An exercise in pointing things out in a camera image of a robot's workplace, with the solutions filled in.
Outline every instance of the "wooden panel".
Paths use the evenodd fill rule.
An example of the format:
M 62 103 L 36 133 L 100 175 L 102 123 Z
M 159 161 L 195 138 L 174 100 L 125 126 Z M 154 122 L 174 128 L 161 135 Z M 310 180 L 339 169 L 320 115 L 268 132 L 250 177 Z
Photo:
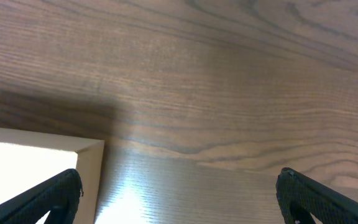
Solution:
M 285 166 L 358 200 L 358 1 L 0 0 L 0 127 L 106 140 L 98 223 L 280 223 Z

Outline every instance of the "wooden surface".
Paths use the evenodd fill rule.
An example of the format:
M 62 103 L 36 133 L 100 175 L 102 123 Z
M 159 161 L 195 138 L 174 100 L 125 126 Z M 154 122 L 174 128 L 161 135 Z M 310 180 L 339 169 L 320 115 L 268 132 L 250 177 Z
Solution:
M 358 201 L 358 1 L 0 0 L 0 127 L 107 141 L 96 223 L 283 223 Z

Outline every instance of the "cardboard box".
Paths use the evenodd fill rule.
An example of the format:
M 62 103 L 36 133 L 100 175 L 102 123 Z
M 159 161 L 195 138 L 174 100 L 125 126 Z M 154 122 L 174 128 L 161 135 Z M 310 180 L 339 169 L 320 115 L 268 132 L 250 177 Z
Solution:
M 94 223 L 103 148 L 102 140 L 0 128 L 0 204 L 75 168 L 84 196 L 74 223 Z

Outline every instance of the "wood grain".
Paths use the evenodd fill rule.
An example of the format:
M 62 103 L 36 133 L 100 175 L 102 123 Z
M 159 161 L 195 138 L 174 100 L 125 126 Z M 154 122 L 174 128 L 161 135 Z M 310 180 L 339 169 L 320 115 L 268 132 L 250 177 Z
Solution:
M 358 1 L 0 0 L 0 127 L 104 139 L 96 223 L 282 223 L 358 201 Z

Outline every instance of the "wooden tabletop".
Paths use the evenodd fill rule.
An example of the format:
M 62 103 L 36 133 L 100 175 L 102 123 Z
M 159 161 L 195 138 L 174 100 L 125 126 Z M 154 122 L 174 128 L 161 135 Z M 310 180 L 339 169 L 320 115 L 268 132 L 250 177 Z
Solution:
M 103 139 L 96 223 L 283 223 L 358 201 L 358 1 L 0 0 L 0 127 Z

